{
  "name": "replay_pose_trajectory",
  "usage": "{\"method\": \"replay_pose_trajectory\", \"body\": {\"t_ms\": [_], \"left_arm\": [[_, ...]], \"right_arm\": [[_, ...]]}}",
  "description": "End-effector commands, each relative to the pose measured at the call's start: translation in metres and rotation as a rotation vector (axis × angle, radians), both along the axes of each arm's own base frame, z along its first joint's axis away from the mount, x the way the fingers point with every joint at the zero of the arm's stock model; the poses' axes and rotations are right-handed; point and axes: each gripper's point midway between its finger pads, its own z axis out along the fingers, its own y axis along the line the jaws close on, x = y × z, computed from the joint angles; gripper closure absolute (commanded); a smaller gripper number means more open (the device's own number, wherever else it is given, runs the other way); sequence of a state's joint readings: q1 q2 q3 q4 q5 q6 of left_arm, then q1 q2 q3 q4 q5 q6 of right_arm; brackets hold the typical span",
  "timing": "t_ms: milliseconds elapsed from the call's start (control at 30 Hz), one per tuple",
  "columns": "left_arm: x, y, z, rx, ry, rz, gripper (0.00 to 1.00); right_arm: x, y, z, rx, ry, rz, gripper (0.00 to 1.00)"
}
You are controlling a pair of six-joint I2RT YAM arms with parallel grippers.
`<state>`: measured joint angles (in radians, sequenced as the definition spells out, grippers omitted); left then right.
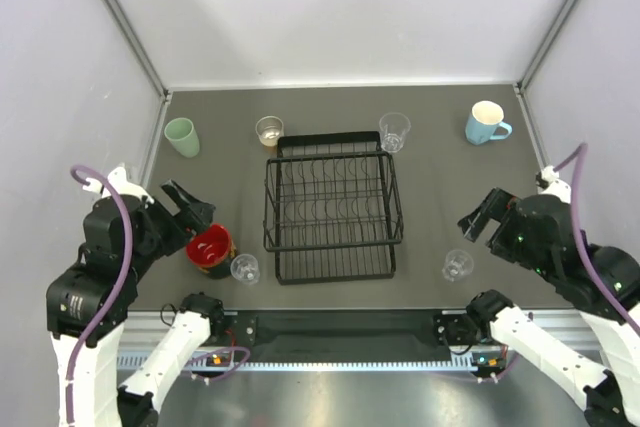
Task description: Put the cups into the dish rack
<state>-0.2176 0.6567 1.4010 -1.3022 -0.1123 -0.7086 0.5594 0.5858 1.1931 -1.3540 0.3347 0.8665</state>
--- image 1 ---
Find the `red and black skull mug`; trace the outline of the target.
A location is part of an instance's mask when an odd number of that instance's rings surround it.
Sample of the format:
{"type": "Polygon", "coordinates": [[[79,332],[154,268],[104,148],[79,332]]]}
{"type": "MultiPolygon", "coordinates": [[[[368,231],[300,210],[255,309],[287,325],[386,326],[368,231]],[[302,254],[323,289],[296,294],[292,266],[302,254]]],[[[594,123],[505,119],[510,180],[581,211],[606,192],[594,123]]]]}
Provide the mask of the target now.
{"type": "Polygon", "coordinates": [[[204,275],[220,280],[231,276],[231,264],[238,250],[230,232],[220,224],[213,224],[186,246],[186,255],[204,275]]]}

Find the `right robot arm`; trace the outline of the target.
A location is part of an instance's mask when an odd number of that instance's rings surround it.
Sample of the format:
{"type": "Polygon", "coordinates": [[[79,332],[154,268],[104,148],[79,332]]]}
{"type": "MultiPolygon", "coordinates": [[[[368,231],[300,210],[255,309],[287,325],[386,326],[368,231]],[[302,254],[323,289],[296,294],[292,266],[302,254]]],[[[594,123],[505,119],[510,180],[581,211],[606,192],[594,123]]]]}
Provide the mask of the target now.
{"type": "Polygon", "coordinates": [[[478,343],[500,343],[554,382],[590,426],[639,423],[639,263],[619,247],[591,243],[576,225],[569,192],[516,195],[494,187],[474,196],[456,226],[475,242],[489,226],[488,253],[531,273],[572,310],[605,354],[598,363],[537,327],[498,289],[474,296],[466,329],[478,343]]]}

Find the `small clear glass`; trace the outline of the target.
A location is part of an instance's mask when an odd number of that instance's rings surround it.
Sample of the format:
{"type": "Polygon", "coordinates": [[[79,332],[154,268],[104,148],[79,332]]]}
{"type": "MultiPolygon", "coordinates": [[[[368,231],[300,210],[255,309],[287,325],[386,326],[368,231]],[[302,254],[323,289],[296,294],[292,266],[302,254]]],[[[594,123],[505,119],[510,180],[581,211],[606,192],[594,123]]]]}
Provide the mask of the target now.
{"type": "Polygon", "coordinates": [[[468,277],[473,270],[474,260],[471,255],[464,250],[454,249],[445,257],[442,274],[447,281],[456,282],[468,277]]]}
{"type": "Polygon", "coordinates": [[[251,254],[237,255],[231,263],[230,272],[234,279],[245,285],[255,285],[260,280],[258,260],[251,254]]]}

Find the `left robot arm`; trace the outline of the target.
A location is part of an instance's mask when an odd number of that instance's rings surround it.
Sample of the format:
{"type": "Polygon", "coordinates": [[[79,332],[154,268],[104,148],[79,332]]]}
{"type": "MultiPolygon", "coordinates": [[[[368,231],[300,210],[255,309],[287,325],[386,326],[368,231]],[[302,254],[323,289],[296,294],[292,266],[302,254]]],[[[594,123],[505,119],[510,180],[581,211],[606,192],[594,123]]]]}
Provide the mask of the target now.
{"type": "Polygon", "coordinates": [[[169,180],[171,213],[139,185],[83,180],[98,194],[83,221],[76,261],[46,292],[47,330],[58,362],[63,426],[155,426],[175,380],[202,344],[225,335],[220,300],[188,295],[143,365],[117,381],[117,357],[138,284],[152,265],[184,249],[213,222],[215,208],[169,180]]]}

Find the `light blue ceramic mug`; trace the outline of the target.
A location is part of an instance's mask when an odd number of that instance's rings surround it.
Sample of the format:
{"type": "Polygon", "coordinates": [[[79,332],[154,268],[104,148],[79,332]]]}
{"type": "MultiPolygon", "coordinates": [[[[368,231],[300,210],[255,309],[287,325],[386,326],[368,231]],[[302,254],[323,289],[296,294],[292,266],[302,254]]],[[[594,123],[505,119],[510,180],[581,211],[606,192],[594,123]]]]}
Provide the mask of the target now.
{"type": "Polygon", "coordinates": [[[503,108],[492,101],[476,102],[465,127],[466,139],[473,145],[489,141],[507,139],[512,134],[512,126],[504,121],[503,108]]]}

